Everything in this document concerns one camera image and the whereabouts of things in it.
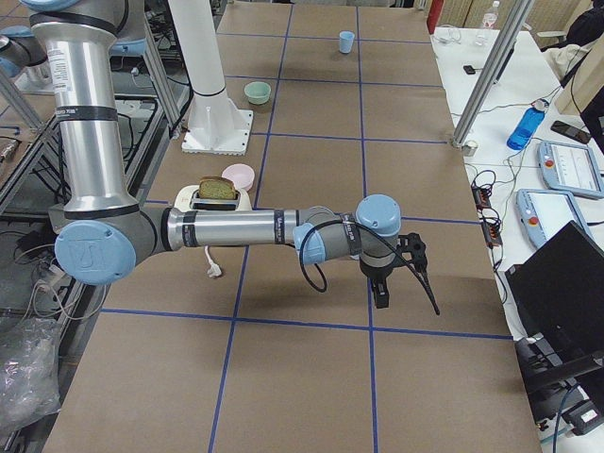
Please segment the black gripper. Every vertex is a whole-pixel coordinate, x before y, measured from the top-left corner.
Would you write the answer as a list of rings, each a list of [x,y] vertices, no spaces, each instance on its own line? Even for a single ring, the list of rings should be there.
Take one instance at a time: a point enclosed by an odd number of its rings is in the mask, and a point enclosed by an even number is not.
[[[389,290],[386,279],[394,269],[393,262],[394,257],[392,255],[385,257],[360,255],[360,269],[366,277],[371,279],[371,290],[377,309],[387,309],[389,307]]]

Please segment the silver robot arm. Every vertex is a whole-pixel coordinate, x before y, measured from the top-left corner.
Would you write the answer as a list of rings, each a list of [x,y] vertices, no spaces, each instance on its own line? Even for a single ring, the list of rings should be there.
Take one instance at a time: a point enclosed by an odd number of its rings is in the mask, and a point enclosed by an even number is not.
[[[405,264],[400,207],[391,197],[365,197],[342,215],[323,207],[143,209],[126,186],[109,61],[117,43],[143,50],[143,2],[30,1],[27,8],[49,61],[70,180],[55,241],[68,275],[106,285],[151,256],[183,247],[288,244],[302,265],[358,257],[377,307],[388,306],[387,277]]]
[[[12,25],[1,30],[1,69],[15,77],[25,68],[37,68],[47,62],[45,49],[25,25]]]

